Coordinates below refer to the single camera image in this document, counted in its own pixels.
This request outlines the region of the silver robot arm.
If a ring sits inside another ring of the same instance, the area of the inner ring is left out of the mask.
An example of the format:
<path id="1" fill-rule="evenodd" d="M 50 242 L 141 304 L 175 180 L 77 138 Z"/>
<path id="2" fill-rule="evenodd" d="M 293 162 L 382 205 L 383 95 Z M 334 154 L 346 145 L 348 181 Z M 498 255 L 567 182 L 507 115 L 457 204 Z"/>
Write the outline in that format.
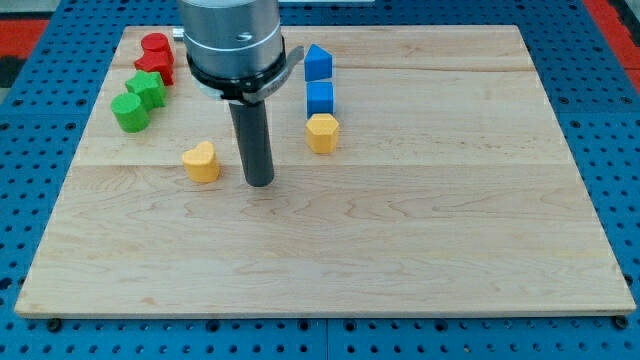
<path id="1" fill-rule="evenodd" d="M 202 73 L 252 77 L 284 52 L 277 0 L 179 0 L 183 41 Z"/>

